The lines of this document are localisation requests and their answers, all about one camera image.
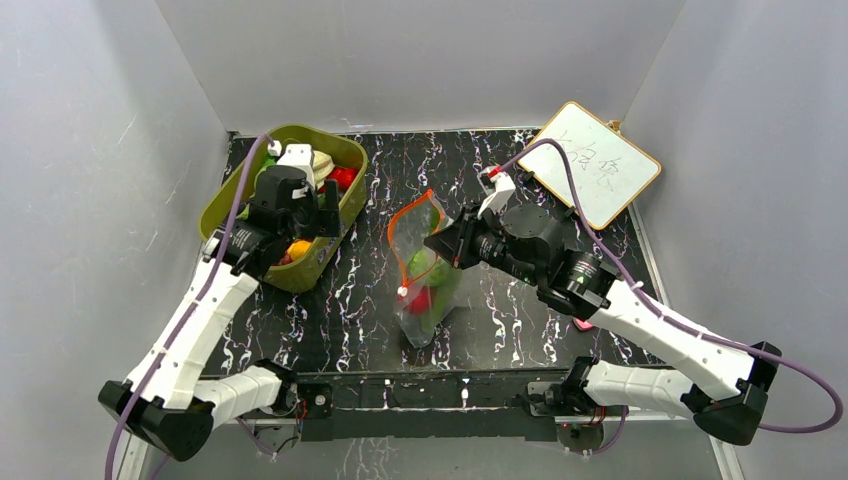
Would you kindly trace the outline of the small green cabbage toy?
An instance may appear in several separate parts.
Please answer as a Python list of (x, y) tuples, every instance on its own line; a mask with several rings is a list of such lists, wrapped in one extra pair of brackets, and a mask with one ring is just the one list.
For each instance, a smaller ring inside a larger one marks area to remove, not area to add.
[(432, 250), (424, 247), (407, 263), (408, 280), (413, 284), (439, 287), (446, 284), (452, 268)]

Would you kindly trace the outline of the clear zip top bag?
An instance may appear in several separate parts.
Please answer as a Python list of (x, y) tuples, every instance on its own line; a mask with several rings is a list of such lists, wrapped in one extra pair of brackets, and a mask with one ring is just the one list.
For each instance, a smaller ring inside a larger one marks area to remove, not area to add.
[(389, 221), (390, 251), (398, 262), (396, 318), (414, 348), (429, 345), (436, 329), (455, 306), (462, 272), (424, 245), (424, 240), (450, 224), (429, 189), (401, 208)]

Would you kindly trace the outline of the red apple toy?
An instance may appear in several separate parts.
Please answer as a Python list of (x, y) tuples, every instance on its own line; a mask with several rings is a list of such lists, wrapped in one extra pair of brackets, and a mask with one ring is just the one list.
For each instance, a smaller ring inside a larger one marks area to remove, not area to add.
[(410, 298), (409, 302), (404, 307), (404, 311), (411, 315), (423, 315), (428, 313), (432, 308), (433, 289), (429, 286), (422, 286), (418, 293)]

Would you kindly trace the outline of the green lettuce leaf toy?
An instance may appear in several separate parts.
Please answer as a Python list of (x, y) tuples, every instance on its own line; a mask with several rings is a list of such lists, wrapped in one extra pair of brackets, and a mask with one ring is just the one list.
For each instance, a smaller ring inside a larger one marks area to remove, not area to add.
[(446, 284), (439, 287), (431, 287), (434, 294), (432, 308), (428, 313), (423, 314), (420, 320), (422, 330), (425, 333), (433, 333), (437, 325), (453, 308), (454, 296), (462, 274), (463, 272), (461, 270), (452, 268), (451, 276)]

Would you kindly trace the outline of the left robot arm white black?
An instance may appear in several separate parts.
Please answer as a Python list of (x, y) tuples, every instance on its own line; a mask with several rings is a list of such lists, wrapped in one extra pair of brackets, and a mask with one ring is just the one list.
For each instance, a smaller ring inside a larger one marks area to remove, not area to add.
[(341, 232), (336, 181), (319, 193), (304, 170), (277, 165), (260, 173), (255, 187), (247, 218), (237, 217), (235, 200), (209, 237), (188, 291), (150, 353), (98, 395), (120, 431), (176, 461), (191, 459), (231, 420), (258, 409), (286, 416), (298, 404), (296, 374), (268, 359), (219, 380), (201, 377), (234, 315), (288, 248)]

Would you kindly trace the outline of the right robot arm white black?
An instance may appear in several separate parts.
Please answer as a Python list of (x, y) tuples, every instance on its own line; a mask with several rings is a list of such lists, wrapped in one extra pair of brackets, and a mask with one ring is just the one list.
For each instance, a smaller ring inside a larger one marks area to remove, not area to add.
[(762, 420), (777, 366), (707, 341), (692, 322), (684, 332), (666, 309), (641, 299), (622, 274), (588, 252), (568, 248), (563, 223), (535, 205), (497, 216), (469, 209), (423, 243), (452, 267), (485, 263), (536, 289), (550, 309), (635, 343), (663, 367), (626, 367), (584, 356), (560, 384), (531, 383), (525, 400), (536, 416), (587, 414), (606, 406), (637, 407), (691, 419), (707, 434), (749, 445)]

